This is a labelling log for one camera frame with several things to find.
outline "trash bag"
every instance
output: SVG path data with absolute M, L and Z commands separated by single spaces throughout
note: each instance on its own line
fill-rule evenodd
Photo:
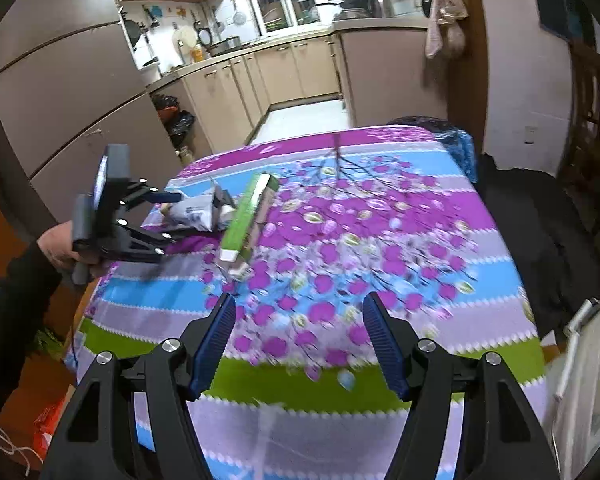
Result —
M 168 125 L 167 131 L 169 132 L 169 138 L 176 150 L 185 143 L 195 120 L 196 118 L 194 115 L 186 110 L 182 110 Z
M 156 110 L 164 110 L 171 106 L 179 107 L 178 98 L 172 95 L 153 94 L 151 96 L 151 101 L 154 102 Z

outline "hand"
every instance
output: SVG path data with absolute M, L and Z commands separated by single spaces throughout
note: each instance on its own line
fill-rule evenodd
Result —
M 97 256 L 81 256 L 72 250 L 72 223 L 65 222 L 46 231 L 38 239 L 38 247 L 56 269 L 71 269 L 76 262 L 91 266 L 94 277 L 107 272 Z

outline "tile floor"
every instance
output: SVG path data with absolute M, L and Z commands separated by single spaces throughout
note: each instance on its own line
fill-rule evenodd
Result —
M 251 144 L 350 128 L 341 100 L 283 108 L 269 113 Z

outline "green box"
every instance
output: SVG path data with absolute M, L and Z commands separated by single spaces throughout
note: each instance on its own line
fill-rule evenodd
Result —
M 235 270 L 249 262 L 279 185 L 272 174 L 253 175 L 220 242 L 218 265 Z

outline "floral tablecloth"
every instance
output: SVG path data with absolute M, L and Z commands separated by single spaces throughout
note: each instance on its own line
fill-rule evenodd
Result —
M 79 378 L 98 352 L 147 352 L 230 292 L 234 332 L 211 389 L 190 405 L 213 475 L 381 479 L 408 404 L 387 390 L 362 324 L 360 302 L 376 290 L 451 352 L 496 349 L 542 415 L 542 355 L 516 268 L 432 134 L 382 126 L 247 146 L 193 163 L 167 189 L 196 195 L 213 178 L 237 197 L 263 171 L 280 190 L 249 275 L 224 281 L 213 238 L 175 244 L 159 266 L 117 264 L 77 335 Z M 154 209 L 145 225 L 161 221 Z M 139 439 L 152 447 L 137 401 Z M 453 475 L 461 423 L 458 397 L 440 480 Z

